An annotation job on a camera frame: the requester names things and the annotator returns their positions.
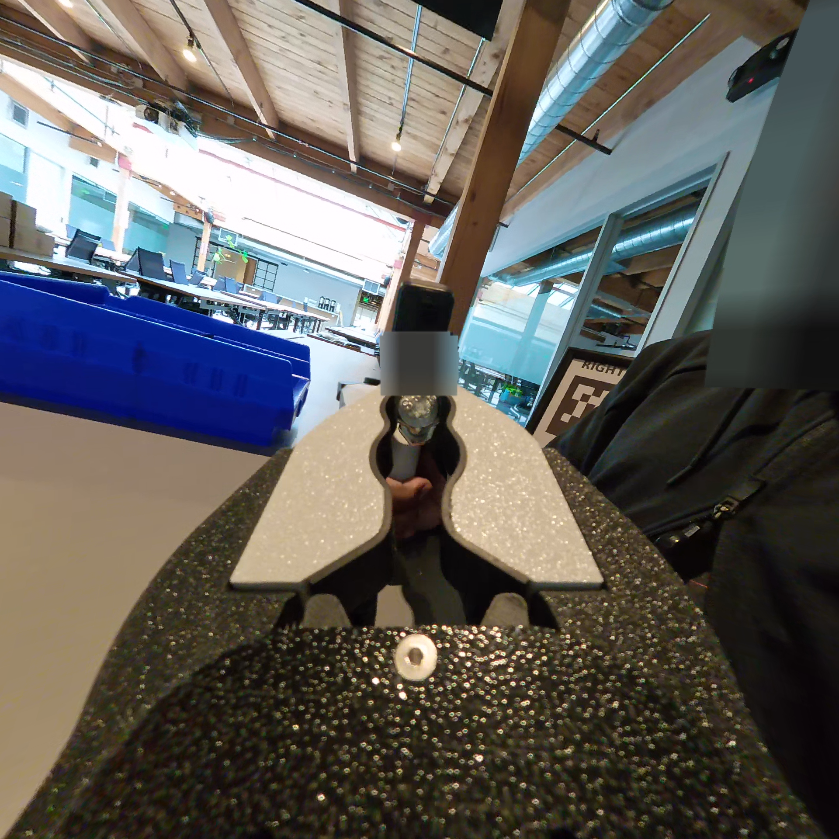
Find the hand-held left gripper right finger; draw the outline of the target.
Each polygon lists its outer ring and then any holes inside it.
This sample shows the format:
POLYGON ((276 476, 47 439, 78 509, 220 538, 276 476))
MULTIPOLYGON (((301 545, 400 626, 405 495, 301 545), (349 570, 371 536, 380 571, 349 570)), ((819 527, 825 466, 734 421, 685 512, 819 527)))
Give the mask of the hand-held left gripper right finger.
POLYGON ((603 575, 537 440, 471 393, 449 398, 458 463, 442 503, 446 532, 532 589, 600 589, 603 575))

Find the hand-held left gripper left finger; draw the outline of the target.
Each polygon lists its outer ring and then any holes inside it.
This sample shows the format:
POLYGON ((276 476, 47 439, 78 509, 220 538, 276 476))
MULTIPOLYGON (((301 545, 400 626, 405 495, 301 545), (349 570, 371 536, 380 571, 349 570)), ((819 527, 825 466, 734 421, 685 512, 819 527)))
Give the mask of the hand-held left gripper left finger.
POLYGON ((291 451, 230 577, 243 591, 313 586, 386 540, 389 487, 376 463, 385 398, 364 395, 291 451))

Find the steel bolt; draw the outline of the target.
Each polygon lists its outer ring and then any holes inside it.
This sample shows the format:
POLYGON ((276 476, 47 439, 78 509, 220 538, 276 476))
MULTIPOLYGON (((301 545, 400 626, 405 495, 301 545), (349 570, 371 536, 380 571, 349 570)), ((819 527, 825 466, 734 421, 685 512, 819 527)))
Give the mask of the steel bolt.
POLYGON ((405 444, 424 446, 439 422, 439 402, 432 395, 404 395, 396 403, 397 432, 405 444))

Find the person's right hand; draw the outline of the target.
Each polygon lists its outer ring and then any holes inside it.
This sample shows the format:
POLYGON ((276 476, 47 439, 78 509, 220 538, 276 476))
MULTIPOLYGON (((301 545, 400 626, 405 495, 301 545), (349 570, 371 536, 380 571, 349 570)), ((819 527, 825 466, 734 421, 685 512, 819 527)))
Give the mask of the person's right hand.
POLYGON ((401 482, 389 477, 386 482, 392 496, 393 535, 396 540, 407 540, 438 526, 439 502, 428 478, 412 477, 401 482))

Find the hanging green plant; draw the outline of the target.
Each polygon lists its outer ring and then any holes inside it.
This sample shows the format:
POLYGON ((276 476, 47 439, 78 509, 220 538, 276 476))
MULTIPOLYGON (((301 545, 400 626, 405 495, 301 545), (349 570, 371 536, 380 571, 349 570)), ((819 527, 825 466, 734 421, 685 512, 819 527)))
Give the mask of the hanging green plant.
POLYGON ((236 233, 213 227, 206 257, 209 265, 215 266, 223 261, 236 260, 246 265, 250 259, 250 254, 241 245, 236 233))

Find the person in black jacket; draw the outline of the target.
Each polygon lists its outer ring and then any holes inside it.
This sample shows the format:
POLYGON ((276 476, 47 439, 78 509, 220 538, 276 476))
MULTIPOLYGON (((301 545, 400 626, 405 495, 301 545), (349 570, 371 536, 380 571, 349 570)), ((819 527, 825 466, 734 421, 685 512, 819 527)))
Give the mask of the person in black jacket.
POLYGON ((773 758, 837 837, 837 393, 707 386, 710 343, 648 346, 549 447, 692 588, 773 758))

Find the large blue plastic bin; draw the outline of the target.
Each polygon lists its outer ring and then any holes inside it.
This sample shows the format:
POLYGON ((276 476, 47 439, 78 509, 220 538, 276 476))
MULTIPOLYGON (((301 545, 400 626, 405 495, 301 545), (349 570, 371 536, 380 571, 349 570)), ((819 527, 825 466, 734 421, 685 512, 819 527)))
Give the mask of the large blue plastic bin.
POLYGON ((284 445, 309 347, 95 284, 2 272, 2 401, 241 451, 284 445))

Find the black ceiling panel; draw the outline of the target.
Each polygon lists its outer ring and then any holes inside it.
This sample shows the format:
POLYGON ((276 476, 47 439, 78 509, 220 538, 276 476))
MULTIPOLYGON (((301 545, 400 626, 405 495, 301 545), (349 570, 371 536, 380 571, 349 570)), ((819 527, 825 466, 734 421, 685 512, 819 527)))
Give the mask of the black ceiling panel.
POLYGON ((453 24, 483 38, 492 40, 503 1, 416 1, 453 24))

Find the ceiling mounted unit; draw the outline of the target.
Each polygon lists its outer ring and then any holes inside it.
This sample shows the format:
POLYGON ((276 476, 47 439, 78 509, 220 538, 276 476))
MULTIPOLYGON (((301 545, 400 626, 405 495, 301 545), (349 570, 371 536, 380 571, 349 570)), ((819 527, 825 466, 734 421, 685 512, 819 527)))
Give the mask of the ceiling mounted unit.
POLYGON ((197 139, 201 132, 201 121, 180 101, 168 104, 144 101, 135 106, 134 112, 135 118, 146 128, 156 127, 160 132, 183 140, 197 139))

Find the stack of cardboard boxes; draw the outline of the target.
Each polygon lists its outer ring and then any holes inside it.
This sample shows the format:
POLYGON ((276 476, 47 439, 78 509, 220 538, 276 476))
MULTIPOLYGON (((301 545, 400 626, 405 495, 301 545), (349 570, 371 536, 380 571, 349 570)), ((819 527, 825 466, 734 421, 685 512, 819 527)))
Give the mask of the stack of cardboard boxes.
POLYGON ((35 208, 1 192, 1 247, 51 259, 55 238, 36 225, 35 208))

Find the wooden support post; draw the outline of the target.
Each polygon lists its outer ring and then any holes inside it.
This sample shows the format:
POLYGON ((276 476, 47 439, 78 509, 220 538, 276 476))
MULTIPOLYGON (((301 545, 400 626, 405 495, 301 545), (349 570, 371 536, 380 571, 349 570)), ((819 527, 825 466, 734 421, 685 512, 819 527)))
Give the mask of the wooden support post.
POLYGON ((388 288, 383 298, 383 303, 380 307, 376 323, 379 330, 384 331, 393 328, 393 307, 396 296, 402 284, 410 279, 414 266, 414 259, 428 221, 428 215, 422 214, 419 216, 419 219, 414 220, 412 223, 408 244, 404 247, 402 260, 394 269, 395 274, 388 284, 388 288))
POLYGON ((569 6, 527 1, 509 42, 438 273, 454 295, 453 334, 467 320, 569 6))

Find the silver spiral duct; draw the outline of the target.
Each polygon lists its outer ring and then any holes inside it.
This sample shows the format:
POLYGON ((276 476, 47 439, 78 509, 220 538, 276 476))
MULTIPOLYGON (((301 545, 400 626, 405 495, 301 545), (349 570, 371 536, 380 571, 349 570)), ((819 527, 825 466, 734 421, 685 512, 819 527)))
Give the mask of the silver spiral duct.
MULTIPOLYGON (((607 262, 609 271, 621 271, 634 258, 670 246, 680 245, 693 225, 699 203, 683 205, 663 215, 622 230, 607 262)), ((593 257, 594 247, 577 253, 552 257, 541 265, 519 272, 499 272, 491 279, 512 287, 537 284, 542 281, 562 278, 584 272, 593 257)))
MULTIPOLYGON (((524 136, 524 145, 519 154, 516 168, 524 162, 538 145, 556 128, 562 118, 582 99, 595 83, 612 67, 628 48, 652 25, 674 2, 665 1, 605 1, 596 6, 592 15, 585 21, 582 29, 572 38, 570 45, 561 54, 555 68, 548 72, 535 108, 528 131, 524 136)), ((513 19, 514 24, 508 37, 508 48, 501 64, 502 73, 506 69, 509 49, 524 9, 528 5, 538 9, 549 28, 560 36, 563 27, 567 2, 524 2, 523 10, 513 19)), ((440 229, 429 245, 429 252, 440 260, 446 253, 451 239, 458 211, 463 199, 451 211, 441 224, 440 229)))

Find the black wall sensor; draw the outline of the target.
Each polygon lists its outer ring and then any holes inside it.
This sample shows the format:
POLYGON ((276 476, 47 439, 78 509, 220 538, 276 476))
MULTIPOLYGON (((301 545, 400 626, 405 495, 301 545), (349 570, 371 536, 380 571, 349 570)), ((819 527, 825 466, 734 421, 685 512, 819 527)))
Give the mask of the black wall sensor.
POLYGON ((777 78, 784 67, 790 35, 774 38, 736 68, 728 80, 726 99, 738 101, 777 78))

